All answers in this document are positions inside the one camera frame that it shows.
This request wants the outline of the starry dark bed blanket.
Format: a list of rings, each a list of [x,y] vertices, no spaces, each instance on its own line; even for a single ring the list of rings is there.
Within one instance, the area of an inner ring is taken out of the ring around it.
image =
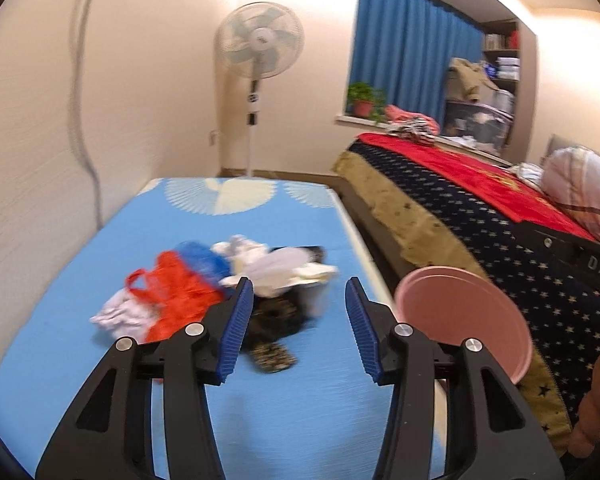
[[[505,292],[534,344],[520,390],[558,454],[566,452],[600,355],[600,292],[516,241],[529,220],[587,237],[543,195],[468,155],[363,133],[332,167],[413,266],[452,266]]]

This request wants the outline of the black patterned cloth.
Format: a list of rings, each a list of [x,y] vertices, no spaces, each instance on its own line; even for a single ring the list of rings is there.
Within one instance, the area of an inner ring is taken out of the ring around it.
[[[294,287],[282,296],[262,298],[254,294],[253,310],[242,350],[265,373],[288,370],[297,358],[282,340],[315,324],[327,308],[328,286]]]

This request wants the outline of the blue plastic bag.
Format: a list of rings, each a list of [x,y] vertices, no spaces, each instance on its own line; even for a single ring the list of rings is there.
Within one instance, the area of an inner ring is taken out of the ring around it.
[[[218,255],[209,246],[189,240],[178,244],[175,251],[190,270],[214,288],[222,288],[222,279],[232,274],[227,258]]]

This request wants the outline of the pink cloth on sill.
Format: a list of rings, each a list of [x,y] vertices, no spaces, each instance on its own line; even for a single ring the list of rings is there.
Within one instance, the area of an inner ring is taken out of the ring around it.
[[[385,107],[385,115],[389,122],[394,122],[395,124],[417,124],[424,126],[433,136],[437,136],[440,133],[440,125],[434,118],[422,113],[409,112],[390,104]]]

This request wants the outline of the beige jacket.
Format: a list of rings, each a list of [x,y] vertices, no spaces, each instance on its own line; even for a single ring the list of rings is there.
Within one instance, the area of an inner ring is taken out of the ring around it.
[[[466,58],[452,58],[446,75],[446,99],[491,105],[498,86],[483,66]]]

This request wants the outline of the potted green plant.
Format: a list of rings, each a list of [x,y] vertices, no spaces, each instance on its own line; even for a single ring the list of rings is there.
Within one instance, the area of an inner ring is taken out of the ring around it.
[[[381,89],[374,88],[363,81],[350,84],[347,94],[347,111],[351,116],[368,119],[372,122],[383,122],[385,108],[385,93]]]

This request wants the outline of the wooden bookshelf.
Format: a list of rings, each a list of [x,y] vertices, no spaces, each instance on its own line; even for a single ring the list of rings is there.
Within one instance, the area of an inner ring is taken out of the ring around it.
[[[486,74],[498,87],[494,106],[513,115],[521,76],[518,21],[514,18],[482,24],[482,55]]]

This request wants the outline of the white crumpled tissue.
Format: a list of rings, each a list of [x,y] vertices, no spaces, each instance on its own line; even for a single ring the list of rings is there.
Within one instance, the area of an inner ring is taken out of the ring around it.
[[[324,263],[320,246],[271,248],[241,235],[211,247],[230,264],[230,275],[220,279],[225,288],[236,288],[248,278],[262,298],[282,296],[294,287],[323,285],[336,278],[338,268]]]

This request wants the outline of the blue curtain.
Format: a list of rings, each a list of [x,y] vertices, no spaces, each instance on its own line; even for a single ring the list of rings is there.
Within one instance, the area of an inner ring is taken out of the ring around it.
[[[482,43],[477,23],[440,0],[358,0],[349,81],[441,122],[452,59],[480,61]]]

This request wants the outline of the plaid pillow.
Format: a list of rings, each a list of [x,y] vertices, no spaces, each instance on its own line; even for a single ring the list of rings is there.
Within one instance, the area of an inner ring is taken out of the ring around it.
[[[600,155],[570,146],[544,160],[541,188],[600,242]]]

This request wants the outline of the clear storage box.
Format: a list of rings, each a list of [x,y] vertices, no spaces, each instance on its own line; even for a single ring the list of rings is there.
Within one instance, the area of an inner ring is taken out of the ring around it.
[[[476,150],[501,154],[513,121],[512,116],[490,105],[449,100],[445,103],[441,134],[473,138]]]

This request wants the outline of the white paper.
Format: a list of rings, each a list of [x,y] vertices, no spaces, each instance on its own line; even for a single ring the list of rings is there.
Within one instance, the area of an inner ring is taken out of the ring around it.
[[[132,292],[122,288],[104,303],[90,321],[101,330],[110,333],[114,339],[130,337],[142,344],[158,319],[159,312],[156,307],[144,304]]]

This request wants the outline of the zebra patterned cloth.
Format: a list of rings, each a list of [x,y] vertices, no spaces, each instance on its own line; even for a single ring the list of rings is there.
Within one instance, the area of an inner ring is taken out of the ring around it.
[[[393,122],[387,129],[390,136],[422,145],[434,145],[437,131],[425,119],[408,118],[403,122]]]

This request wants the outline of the red bed blanket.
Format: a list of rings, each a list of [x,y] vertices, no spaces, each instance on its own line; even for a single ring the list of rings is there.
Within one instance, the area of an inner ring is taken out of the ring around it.
[[[573,221],[504,170],[375,133],[358,136],[335,169],[414,266],[474,272],[524,309],[600,309],[600,292],[518,243],[522,219]]]

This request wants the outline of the white standing fan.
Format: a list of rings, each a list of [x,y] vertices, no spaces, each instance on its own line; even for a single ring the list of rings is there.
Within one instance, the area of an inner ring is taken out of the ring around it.
[[[251,178],[262,81],[286,72],[298,61],[304,30],[293,10],[271,1],[256,1],[238,6],[224,18],[214,45],[220,61],[233,74],[249,81],[245,174]]]

